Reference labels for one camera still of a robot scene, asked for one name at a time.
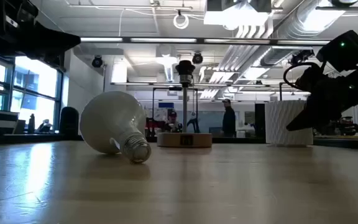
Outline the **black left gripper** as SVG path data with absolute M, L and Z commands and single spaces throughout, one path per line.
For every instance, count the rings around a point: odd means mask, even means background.
M 5 60 L 26 56 L 59 67 L 64 52 L 81 43 L 79 36 L 46 28 L 39 22 L 25 22 L 18 28 L 7 24 L 6 29 L 0 34 L 0 58 Z

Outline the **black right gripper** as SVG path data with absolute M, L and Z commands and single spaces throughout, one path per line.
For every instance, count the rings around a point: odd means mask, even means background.
M 358 105 L 358 69 L 347 76 L 331 78 L 310 67 L 296 80 L 296 85 L 310 95 L 304 109 L 286 126 L 288 131 L 325 126 Z

